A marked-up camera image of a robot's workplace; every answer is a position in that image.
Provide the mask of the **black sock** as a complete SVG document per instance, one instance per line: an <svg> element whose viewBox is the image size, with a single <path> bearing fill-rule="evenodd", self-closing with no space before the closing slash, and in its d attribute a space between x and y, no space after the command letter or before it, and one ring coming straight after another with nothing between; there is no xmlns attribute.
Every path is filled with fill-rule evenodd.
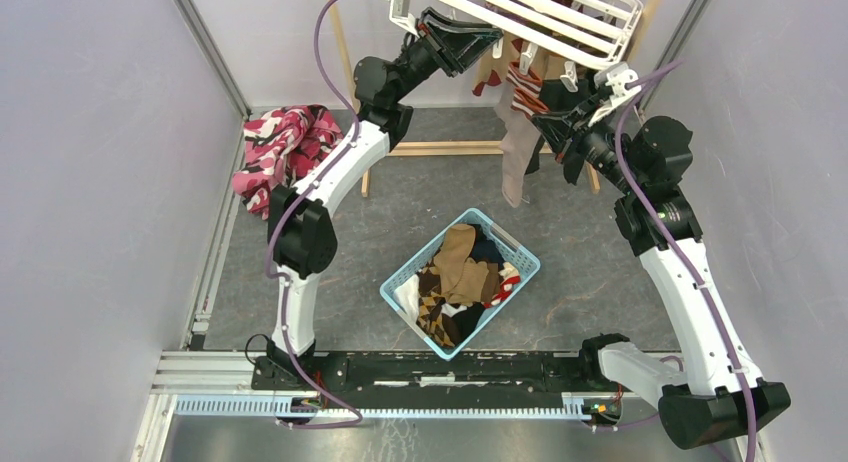
<svg viewBox="0 0 848 462"><path fill-rule="evenodd" d="M548 79L543 82L540 100L550 111L571 111L583 100L592 95L592 83L584 78L579 79L577 91L570 92L560 80ZM542 135L537 137L536 146L525 170L526 175L537 172L540 168L540 152L546 141Z"/></svg>
<svg viewBox="0 0 848 462"><path fill-rule="evenodd" d="M573 139L562 157L563 177L571 185L576 185L586 160L586 144L583 140Z"/></svg>

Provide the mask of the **beige pink sock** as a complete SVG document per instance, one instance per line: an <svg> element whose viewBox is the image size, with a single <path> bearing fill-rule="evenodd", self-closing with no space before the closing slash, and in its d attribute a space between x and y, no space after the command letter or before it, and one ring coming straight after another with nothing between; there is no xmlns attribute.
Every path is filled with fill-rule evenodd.
<svg viewBox="0 0 848 462"><path fill-rule="evenodd" d="M494 107L506 133L499 147L502 158L502 194L513 208L522 204L524 177L540 137L539 131L520 110L512 108L514 86L506 83Z"/></svg>

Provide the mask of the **tan ribbed sock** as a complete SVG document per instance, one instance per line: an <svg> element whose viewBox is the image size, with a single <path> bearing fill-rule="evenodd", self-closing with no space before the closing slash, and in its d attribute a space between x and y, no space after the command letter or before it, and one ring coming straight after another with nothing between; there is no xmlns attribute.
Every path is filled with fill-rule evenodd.
<svg viewBox="0 0 848 462"><path fill-rule="evenodd" d="M475 262L469 257L474 239L471 224L455 224L447 230L433 257L433 265L440 273L442 295L449 304L484 305L500 285L496 264Z"/></svg>

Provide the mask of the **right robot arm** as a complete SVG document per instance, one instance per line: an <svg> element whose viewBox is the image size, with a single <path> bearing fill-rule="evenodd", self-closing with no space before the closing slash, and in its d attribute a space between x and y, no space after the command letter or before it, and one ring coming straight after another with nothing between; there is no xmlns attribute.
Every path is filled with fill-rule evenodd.
<svg viewBox="0 0 848 462"><path fill-rule="evenodd" d="M617 227L656 286L684 359L675 371L623 335L600 335L581 347L580 382L591 390L612 382L630 389L657 410L681 449L765 427L791 398L784 384L765 380L713 285L701 227L680 187L692 162L691 131L655 116L634 136L617 134L610 119L592 121L600 97L586 86L569 92L547 81L541 101L532 122L565 180L575 183L590 165L621 192Z"/></svg>

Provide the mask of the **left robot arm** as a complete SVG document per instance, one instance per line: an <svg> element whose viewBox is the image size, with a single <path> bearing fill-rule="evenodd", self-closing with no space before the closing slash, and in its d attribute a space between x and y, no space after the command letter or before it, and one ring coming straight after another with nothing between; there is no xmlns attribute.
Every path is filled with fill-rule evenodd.
<svg viewBox="0 0 848 462"><path fill-rule="evenodd" d="M270 196L264 269L279 283L275 328L266 349L290 389L314 376L314 309L321 273L338 248L333 215L355 183L403 139L414 112L402 99L436 72L457 76L503 37L486 23L452 20L432 8L413 25L393 60L361 59L353 71L360 109L350 131L305 178Z"/></svg>

